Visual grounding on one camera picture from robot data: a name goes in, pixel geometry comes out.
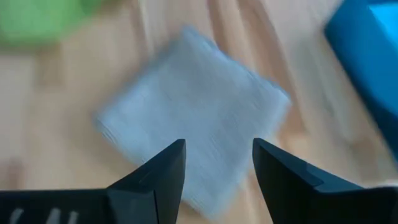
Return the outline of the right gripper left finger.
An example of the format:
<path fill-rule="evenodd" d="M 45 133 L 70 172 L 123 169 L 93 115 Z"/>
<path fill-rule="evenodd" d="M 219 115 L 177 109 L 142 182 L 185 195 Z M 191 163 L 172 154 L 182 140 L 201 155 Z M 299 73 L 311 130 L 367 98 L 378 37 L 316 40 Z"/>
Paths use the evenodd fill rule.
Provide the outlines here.
<path fill-rule="evenodd" d="M 175 223 L 185 159 L 178 139 L 104 189 L 2 191 L 1 223 Z"/>

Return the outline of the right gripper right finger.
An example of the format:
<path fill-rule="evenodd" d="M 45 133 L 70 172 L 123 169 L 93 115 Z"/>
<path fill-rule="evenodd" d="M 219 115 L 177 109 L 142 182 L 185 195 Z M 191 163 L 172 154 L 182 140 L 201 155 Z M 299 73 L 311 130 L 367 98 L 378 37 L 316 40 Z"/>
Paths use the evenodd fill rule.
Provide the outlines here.
<path fill-rule="evenodd" d="M 397 187 L 363 188 L 261 139 L 257 181 L 274 223 L 397 224 Z"/>

